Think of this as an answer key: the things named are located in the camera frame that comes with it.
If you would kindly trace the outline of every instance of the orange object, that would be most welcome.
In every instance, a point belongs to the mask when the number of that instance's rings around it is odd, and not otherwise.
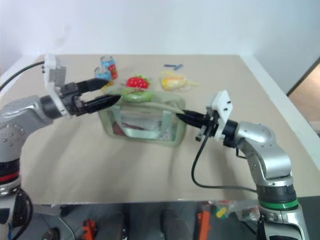
[[[198,240],[207,240],[208,232],[211,229],[210,227],[210,212],[202,211],[197,215],[198,225],[199,225],[199,235]]]
[[[81,238],[83,240],[95,239],[95,236],[97,235],[97,231],[98,231],[95,221],[91,221],[90,219],[84,220],[82,224],[82,229],[83,229],[83,235]]]

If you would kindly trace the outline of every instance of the cable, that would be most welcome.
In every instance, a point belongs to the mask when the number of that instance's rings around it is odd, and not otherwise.
[[[72,228],[65,222],[65,220],[63,220],[60,216],[58,217],[58,219],[60,219],[60,221],[66,226],[66,228],[71,232],[72,234],[72,238],[73,240],[76,240],[76,235],[74,233],[74,231],[72,230]]]
[[[36,62],[36,63],[33,63],[29,66],[26,66],[24,68],[22,68],[21,70],[17,71],[15,74],[13,74],[11,77],[9,77],[1,86],[0,86],[0,92],[2,91],[2,89],[5,88],[6,85],[8,85],[16,76],[22,74],[24,71],[28,70],[28,69],[31,69],[35,66],[38,66],[38,65],[42,65],[44,64],[45,61],[39,61],[39,62]]]
[[[197,185],[198,187],[201,187],[201,188],[204,188],[204,189],[228,189],[228,190],[245,190],[245,191],[249,191],[249,192],[252,192],[252,193],[256,193],[257,191],[252,189],[252,188],[249,188],[249,187],[245,187],[245,186],[210,186],[210,185],[203,185],[203,184],[200,184],[196,181],[195,179],[195,169],[196,169],[196,165],[197,165],[197,162],[199,160],[199,157],[211,135],[211,131],[212,131],[213,127],[211,125],[209,125],[207,131],[206,131],[206,135],[205,135],[205,138],[199,148],[199,151],[198,153],[196,154],[195,156],[195,159],[193,161],[193,164],[192,164],[192,169],[191,169],[191,178],[192,178],[192,181],[194,182],[195,185]]]
[[[14,238],[12,238],[12,240],[17,240],[21,236],[21,234],[24,233],[24,231],[29,226],[29,224],[31,222],[31,219],[32,219],[32,216],[34,214],[34,207],[32,205],[32,202],[31,202],[31,199],[30,199],[29,195],[24,190],[21,189],[21,191],[23,192],[23,194],[25,194],[26,200],[28,201],[28,204],[29,204],[29,215],[28,215],[28,219],[26,220],[25,224],[19,229],[18,233],[14,236]]]

